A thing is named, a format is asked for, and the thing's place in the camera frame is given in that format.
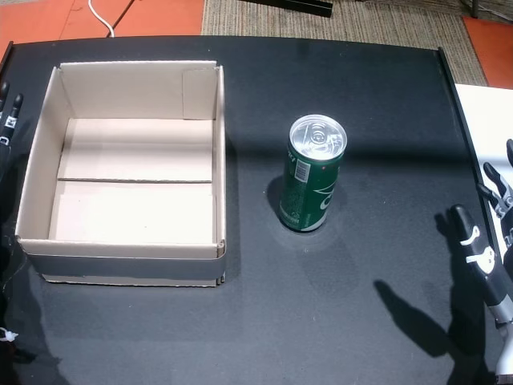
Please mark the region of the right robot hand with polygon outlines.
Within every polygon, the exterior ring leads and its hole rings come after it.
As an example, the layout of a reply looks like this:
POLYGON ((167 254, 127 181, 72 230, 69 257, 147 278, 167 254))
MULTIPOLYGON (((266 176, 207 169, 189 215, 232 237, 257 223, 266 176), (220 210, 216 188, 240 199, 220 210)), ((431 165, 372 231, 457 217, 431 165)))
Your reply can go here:
POLYGON ((496 185, 493 192, 484 184, 476 188, 491 204, 500 220, 506 252, 496 253, 469 211, 463 205, 454 205, 450 213, 456 224, 460 249, 483 288, 484 302, 495 319, 495 326, 503 337, 503 348, 495 367, 497 384, 512 383, 512 187, 490 163, 483 164, 486 176, 496 185))

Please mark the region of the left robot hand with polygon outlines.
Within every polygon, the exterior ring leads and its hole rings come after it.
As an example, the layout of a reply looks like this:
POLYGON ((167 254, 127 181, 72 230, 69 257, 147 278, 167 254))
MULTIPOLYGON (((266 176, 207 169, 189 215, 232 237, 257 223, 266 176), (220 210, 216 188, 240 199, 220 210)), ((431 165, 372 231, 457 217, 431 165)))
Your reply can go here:
MULTIPOLYGON (((5 81, 1 85, 1 119, 3 117, 4 107, 10 90, 10 83, 5 81)), ((6 117, 5 124, 1 130, 1 180, 7 170, 10 157, 11 141, 18 122, 19 113, 24 101, 22 93, 17 94, 14 99, 10 113, 6 117)))

